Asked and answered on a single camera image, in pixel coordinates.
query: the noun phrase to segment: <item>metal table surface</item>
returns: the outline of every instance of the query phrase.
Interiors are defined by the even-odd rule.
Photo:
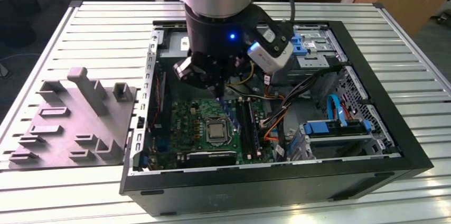
[[[260,3],[276,19],[284,3]],[[438,72],[386,10],[371,4],[298,4],[299,20],[343,21],[435,168],[358,200],[152,218],[119,195],[122,166],[0,173],[0,223],[392,223],[451,222],[451,96]],[[104,87],[140,87],[155,20],[183,20],[180,3],[84,2],[71,7],[0,125],[0,165],[30,126],[43,80],[87,67]]]

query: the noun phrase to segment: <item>floor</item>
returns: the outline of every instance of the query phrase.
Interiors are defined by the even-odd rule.
[[[46,48],[50,37],[64,15],[70,2],[74,0],[39,0],[43,11],[30,18],[32,27],[38,33],[36,41],[26,48],[11,49],[0,43],[0,59],[14,54],[30,54],[15,56],[2,64],[12,72],[11,77],[0,79],[0,122],[7,115],[10,106],[15,101],[20,88]],[[151,0],[82,0],[82,1],[151,1]],[[430,20],[422,31],[414,38],[418,46],[430,57],[449,80],[451,80],[451,27],[438,25]]]

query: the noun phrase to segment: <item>ram slot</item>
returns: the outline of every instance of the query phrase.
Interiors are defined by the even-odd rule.
[[[248,110],[248,119],[250,119],[250,130],[251,130],[251,137],[248,140],[251,141],[252,147],[252,157],[260,157],[260,142],[259,142],[259,130],[255,123],[255,116],[252,110],[252,102],[247,101],[247,110]]]
[[[243,158],[250,160],[252,158],[252,146],[250,139],[252,138],[252,128],[251,128],[251,120],[248,117],[248,105],[246,101],[236,100],[236,117],[239,119],[242,125],[240,132],[240,141],[242,141],[242,154]]]

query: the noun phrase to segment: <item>cpu socket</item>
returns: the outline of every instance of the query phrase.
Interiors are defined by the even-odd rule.
[[[214,146],[220,146],[230,142],[227,130],[227,120],[223,117],[208,117],[207,125],[207,142]]]

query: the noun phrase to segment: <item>green circuit board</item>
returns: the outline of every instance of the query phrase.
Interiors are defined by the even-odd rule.
[[[235,112],[235,100],[228,101]],[[264,117],[263,103],[252,102],[255,119]],[[212,143],[208,141],[211,131],[208,126],[224,124],[227,133],[224,141]],[[175,101],[172,103],[171,136],[166,139],[166,151],[156,155],[159,169],[176,169],[178,159],[175,153],[192,153],[203,151],[235,151],[238,153],[236,164],[252,164],[274,162],[271,144],[262,145],[262,156],[248,160],[242,154],[240,135],[234,131],[227,116],[215,100]]]

